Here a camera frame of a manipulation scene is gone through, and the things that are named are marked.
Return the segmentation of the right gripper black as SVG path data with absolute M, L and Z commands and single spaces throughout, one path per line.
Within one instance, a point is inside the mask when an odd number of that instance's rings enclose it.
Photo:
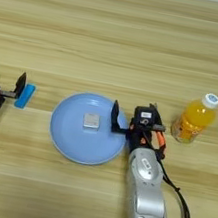
M 156 109 L 158 110 L 158 106 L 157 106 L 157 103 L 153 104 L 153 103 L 150 103 L 149 104 L 149 107 L 152 108 L 152 109 Z M 139 125 L 139 124 L 134 124 L 134 123 L 131 123 L 129 125 L 128 128 L 126 129 L 122 129 L 121 127 L 119 127 L 119 123 L 118 123 L 118 116 L 119 116 L 119 104 L 118 104 L 118 101 L 114 101 L 114 105 L 112 106 L 112 112 L 111 112 L 111 132 L 115 132 L 115 133 L 121 133 L 121 134 L 128 134 L 129 132 L 132 132 L 134 130 L 139 130 L 139 131 L 144 131 L 144 132 L 147 132 L 147 131 L 156 131 L 156 132 L 165 132 L 165 126 L 162 126 L 162 125 L 157 125 L 157 124 L 154 124 L 153 126 L 145 126 L 145 125 Z

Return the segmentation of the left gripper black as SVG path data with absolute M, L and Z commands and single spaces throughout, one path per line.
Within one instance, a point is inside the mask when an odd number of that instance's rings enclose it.
M 27 74 L 24 73 L 19 77 L 18 81 L 16 82 L 14 92 L 0 90 L 0 96 L 15 99 L 19 98 L 25 87 L 26 76 Z

